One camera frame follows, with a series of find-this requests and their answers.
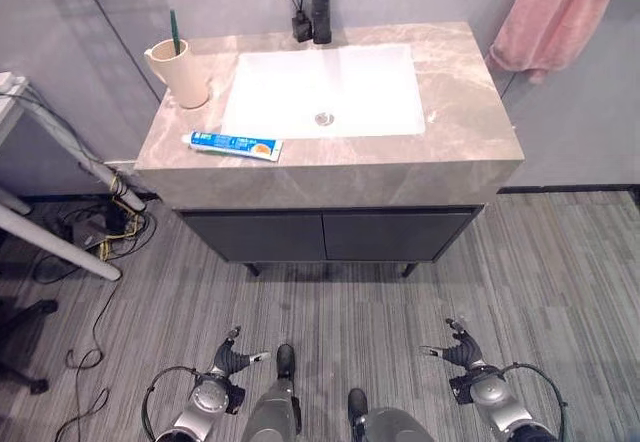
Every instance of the small vase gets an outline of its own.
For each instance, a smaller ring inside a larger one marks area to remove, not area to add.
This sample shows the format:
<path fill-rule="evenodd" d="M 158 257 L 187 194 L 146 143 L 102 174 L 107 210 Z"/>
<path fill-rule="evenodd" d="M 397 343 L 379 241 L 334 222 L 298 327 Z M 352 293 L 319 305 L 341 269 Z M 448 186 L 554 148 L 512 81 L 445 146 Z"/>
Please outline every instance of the small vase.
<path fill-rule="evenodd" d="M 296 12 L 296 16 L 291 19 L 291 25 L 293 27 L 293 38 L 298 42 L 304 42 L 313 37 L 311 20 L 309 20 L 309 17 L 307 17 L 307 14 L 305 14 L 303 10 Z"/>

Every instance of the cabinet door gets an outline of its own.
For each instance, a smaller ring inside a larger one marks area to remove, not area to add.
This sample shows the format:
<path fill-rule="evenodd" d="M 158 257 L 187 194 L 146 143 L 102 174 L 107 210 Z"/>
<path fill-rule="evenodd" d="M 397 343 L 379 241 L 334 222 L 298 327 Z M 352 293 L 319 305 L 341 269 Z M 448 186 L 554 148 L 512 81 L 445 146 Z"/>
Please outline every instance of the cabinet door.
<path fill-rule="evenodd" d="M 319 213 L 182 213 L 216 252 L 233 262 L 324 260 Z"/>
<path fill-rule="evenodd" d="M 473 209 L 325 213 L 327 258 L 397 262 L 434 260 L 473 215 Z"/>

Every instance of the sink basin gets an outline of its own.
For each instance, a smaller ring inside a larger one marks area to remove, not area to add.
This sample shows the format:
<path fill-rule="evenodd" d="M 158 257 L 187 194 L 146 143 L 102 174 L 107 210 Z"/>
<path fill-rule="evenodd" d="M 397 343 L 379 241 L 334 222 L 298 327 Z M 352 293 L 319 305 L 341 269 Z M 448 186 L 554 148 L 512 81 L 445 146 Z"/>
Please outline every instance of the sink basin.
<path fill-rule="evenodd" d="M 222 133 L 309 139 L 424 132 L 408 44 L 240 55 Z"/>

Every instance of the black faucet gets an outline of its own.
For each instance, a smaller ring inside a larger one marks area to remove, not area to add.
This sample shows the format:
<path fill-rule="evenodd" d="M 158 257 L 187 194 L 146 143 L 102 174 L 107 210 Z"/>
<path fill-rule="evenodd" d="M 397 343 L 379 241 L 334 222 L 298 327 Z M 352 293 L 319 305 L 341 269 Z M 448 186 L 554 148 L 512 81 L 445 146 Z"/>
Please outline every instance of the black faucet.
<path fill-rule="evenodd" d="M 311 19 L 313 21 L 313 42 L 331 43 L 331 14 L 329 0 L 312 0 Z"/>

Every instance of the cabinet leg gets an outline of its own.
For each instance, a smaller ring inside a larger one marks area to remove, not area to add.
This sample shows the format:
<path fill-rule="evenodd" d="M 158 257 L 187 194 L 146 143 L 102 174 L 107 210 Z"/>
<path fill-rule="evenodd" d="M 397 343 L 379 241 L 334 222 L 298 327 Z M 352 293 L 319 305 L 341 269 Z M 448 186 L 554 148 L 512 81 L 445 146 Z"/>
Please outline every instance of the cabinet leg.
<path fill-rule="evenodd" d="M 244 264 L 244 266 L 249 269 L 251 275 L 254 277 L 258 277 L 260 275 L 260 269 L 258 269 L 254 264 Z"/>
<path fill-rule="evenodd" d="M 405 269 L 402 271 L 402 277 L 404 277 L 405 279 L 409 277 L 412 272 L 416 270 L 416 267 L 418 267 L 418 264 L 407 264 Z"/>

